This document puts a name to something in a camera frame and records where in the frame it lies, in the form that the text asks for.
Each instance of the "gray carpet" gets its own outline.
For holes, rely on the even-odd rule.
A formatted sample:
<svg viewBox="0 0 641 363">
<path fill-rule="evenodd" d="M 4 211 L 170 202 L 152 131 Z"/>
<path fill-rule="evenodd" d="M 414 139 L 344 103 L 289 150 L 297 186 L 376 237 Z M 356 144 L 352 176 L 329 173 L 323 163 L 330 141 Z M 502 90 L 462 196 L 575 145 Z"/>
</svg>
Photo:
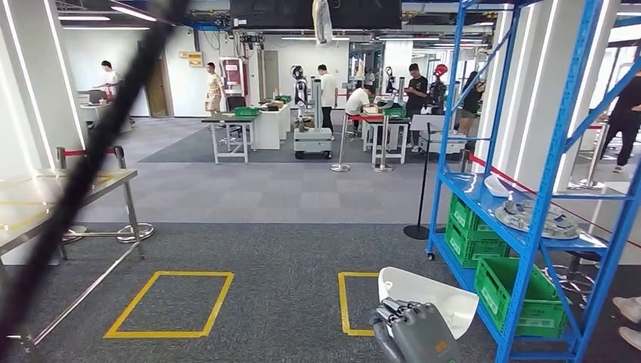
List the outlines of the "gray carpet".
<svg viewBox="0 0 641 363">
<path fill-rule="evenodd" d="M 303 160 L 294 157 L 293 132 L 287 133 L 287 140 L 280 145 L 280 150 L 256 150 L 249 152 L 250 163 L 337 163 L 340 151 L 341 126 L 334 126 L 336 140 L 332 143 L 334 158 L 324 159 L 321 155 L 309 155 Z M 224 130 L 220 133 L 218 140 L 224 137 Z M 423 163 L 419 154 L 412 154 L 410 150 L 405 155 L 406 163 Z M 372 152 L 363 152 L 363 141 L 361 139 L 345 143 L 344 161 L 346 163 L 371 163 Z M 212 145 L 212 133 L 204 128 L 182 140 L 165 147 L 164 149 L 144 158 L 141 163 L 213 163 L 214 147 Z M 244 163 L 242 157 L 224 158 L 221 163 Z M 388 159 L 388 163 L 400 164 L 399 159 Z"/>
<path fill-rule="evenodd" d="M 119 225 L 92 225 L 114 229 Z M 53 268 L 33 306 L 40 331 L 127 246 L 93 239 L 69 246 L 71 260 Z M 130 256 L 39 345 L 46 362 L 383 363 L 371 337 L 342 332 L 337 274 L 393 265 L 455 284 L 444 263 L 430 262 L 424 242 L 401 225 L 156 224 L 147 259 Z M 103 335 L 155 271 L 235 274 L 211 333 L 198 339 L 104 339 Z M 641 294 L 639 268 L 621 268 L 613 294 Z M 351 327 L 367 328 L 376 305 L 375 278 L 348 278 Z M 162 276 L 120 330 L 198 330 L 212 309 L 221 278 Z M 586 362 L 636 361 L 621 340 L 624 319 L 607 305 Z M 494 361 L 495 344 L 480 319 L 460 340 L 467 362 Z M 25 361 L 15 352 L 10 361 Z"/>
</svg>

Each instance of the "green plastic crate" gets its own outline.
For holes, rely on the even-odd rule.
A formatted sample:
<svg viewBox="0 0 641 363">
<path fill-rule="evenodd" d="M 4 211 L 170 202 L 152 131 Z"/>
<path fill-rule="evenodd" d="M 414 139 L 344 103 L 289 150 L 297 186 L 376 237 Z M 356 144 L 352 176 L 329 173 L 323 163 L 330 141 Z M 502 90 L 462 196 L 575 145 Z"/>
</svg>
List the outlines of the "green plastic crate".
<svg viewBox="0 0 641 363">
<path fill-rule="evenodd" d="M 456 223 L 451 220 L 445 229 L 445 241 L 464 268 L 476 268 L 482 257 L 509 256 L 509 245 L 500 238 L 496 240 L 470 240 L 461 235 Z"/>
<path fill-rule="evenodd" d="M 259 109 L 252 107 L 236 107 L 234 108 L 234 114 L 236 116 L 257 116 L 259 114 Z"/>
<path fill-rule="evenodd" d="M 396 107 L 396 108 L 385 108 L 382 110 L 382 114 L 385 116 L 400 116 L 400 117 L 405 117 L 407 114 L 407 110 L 405 110 L 402 107 Z"/>
<path fill-rule="evenodd" d="M 450 201 L 449 219 L 457 224 L 461 235 L 468 240 L 500 239 L 499 235 L 456 195 L 452 195 Z"/>
<path fill-rule="evenodd" d="M 519 259 L 513 258 L 483 258 L 478 263 L 474 288 L 499 332 L 505 325 L 518 269 Z M 516 336 L 559 338 L 567 320 L 552 282 L 533 265 Z"/>
</svg>

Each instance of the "white robot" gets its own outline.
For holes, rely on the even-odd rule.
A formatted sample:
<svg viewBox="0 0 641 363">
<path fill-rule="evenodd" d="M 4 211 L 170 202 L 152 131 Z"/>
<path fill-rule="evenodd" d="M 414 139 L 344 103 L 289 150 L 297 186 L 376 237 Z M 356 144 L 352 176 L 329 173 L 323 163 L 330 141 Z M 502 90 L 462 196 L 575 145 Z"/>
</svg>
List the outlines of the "white robot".
<svg viewBox="0 0 641 363">
<path fill-rule="evenodd" d="M 294 129 L 294 155 L 296 159 L 305 159 L 306 154 L 322 154 L 326 159 L 332 158 L 332 131 L 322 128 L 323 111 L 321 109 L 321 80 L 314 79 L 311 85 L 311 100 L 308 99 L 307 81 L 299 65 L 292 67 L 294 82 L 294 103 L 299 112 Z M 311 104 L 314 108 L 314 127 L 305 127 L 303 116 L 305 108 Z"/>
</svg>

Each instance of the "ceiling light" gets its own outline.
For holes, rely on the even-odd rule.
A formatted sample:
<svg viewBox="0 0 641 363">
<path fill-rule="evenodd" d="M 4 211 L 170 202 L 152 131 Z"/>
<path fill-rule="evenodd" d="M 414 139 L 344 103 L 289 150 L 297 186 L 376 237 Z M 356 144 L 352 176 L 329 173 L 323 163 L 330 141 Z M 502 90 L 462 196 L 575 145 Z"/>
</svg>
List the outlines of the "ceiling light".
<svg viewBox="0 0 641 363">
<path fill-rule="evenodd" d="M 414 41 L 436 41 L 440 38 L 381 38 L 380 40 L 387 42 L 388 40 L 414 40 Z"/>
<path fill-rule="evenodd" d="M 88 20 L 88 21 L 108 21 L 111 20 L 108 17 L 72 17 L 72 16 L 62 16 L 58 17 L 58 20 Z"/>
<path fill-rule="evenodd" d="M 122 6 L 112 6 L 111 8 L 115 11 L 120 11 L 121 13 L 125 13 L 133 17 L 140 17 L 141 19 L 156 21 L 156 18 L 150 17 L 149 15 L 146 15 L 146 14 L 139 13 L 137 11 L 133 11 L 130 8 L 123 8 Z"/>
<path fill-rule="evenodd" d="M 282 40 L 316 40 L 313 36 L 283 36 Z M 349 40 L 349 37 L 335 36 L 332 40 Z"/>
<path fill-rule="evenodd" d="M 149 30 L 143 26 L 63 26 L 67 30 Z"/>
</svg>

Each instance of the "door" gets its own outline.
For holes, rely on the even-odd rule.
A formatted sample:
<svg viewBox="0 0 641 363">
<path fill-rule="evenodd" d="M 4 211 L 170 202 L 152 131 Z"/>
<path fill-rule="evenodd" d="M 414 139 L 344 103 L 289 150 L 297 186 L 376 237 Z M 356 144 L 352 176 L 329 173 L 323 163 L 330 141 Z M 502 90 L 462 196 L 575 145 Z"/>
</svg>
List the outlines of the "door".
<svg viewBox="0 0 641 363">
<path fill-rule="evenodd" d="M 163 77 L 164 60 L 156 62 L 149 82 L 145 86 L 147 91 L 147 101 L 149 102 L 149 112 L 152 117 L 167 117 L 167 101 L 165 95 L 165 85 Z"/>
<path fill-rule="evenodd" d="M 265 96 L 271 98 L 274 90 L 277 89 L 280 95 L 289 95 L 292 91 L 289 89 L 280 89 L 278 76 L 278 51 L 265 51 Z"/>
</svg>

